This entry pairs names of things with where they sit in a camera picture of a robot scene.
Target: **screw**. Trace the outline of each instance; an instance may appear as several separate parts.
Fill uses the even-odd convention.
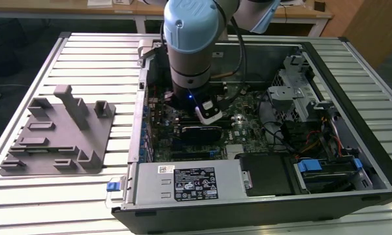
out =
[[[182,27],[182,22],[181,22],[181,20],[177,20],[177,21],[176,21],[176,26],[177,26],[178,28]]]

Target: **cardboard box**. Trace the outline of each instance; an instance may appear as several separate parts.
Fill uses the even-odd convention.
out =
[[[130,5],[133,0],[113,0],[114,4]]]

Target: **wooden table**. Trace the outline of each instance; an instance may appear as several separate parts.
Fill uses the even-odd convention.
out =
[[[332,14],[312,10],[312,3],[306,0],[305,6],[277,9],[272,22],[312,24],[309,36],[318,37]],[[145,20],[162,20],[162,12],[137,0],[98,9],[86,8],[86,0],[0,0],[0,18],[134,20],[137,33],[146,32]]]

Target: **label sticker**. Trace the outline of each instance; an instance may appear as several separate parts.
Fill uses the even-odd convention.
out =
[[[177,202],[218,199],[213,167],[176,169],[173,172]]]
[[[160,165],[158,166],[158,174],[170,174],[174,172],[173,165]]]

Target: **metal extrusion table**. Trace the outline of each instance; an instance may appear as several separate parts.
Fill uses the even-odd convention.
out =
[[[26,96],[0,138],[0,164],[26,123],[25,109],[31,97],[50,103],[57,84],[70,84],[72,93],[86,103],[106,100],[116,104],[105,168],[94,175],[0,175],[1,234],[129,234],[105,207],[105,184],[128,169],[129,137],[136,99],[137,45],[157,35],[72,33],[50,51]],[[246,41],[309,41],[392,158],[392,91],[348,42],[336,38],[246,36]],[[121,193],[112,194],[120,200]],[[365,208],[337,219],[269,226],[208,230],[186,234],[390,234],[392,203]]]

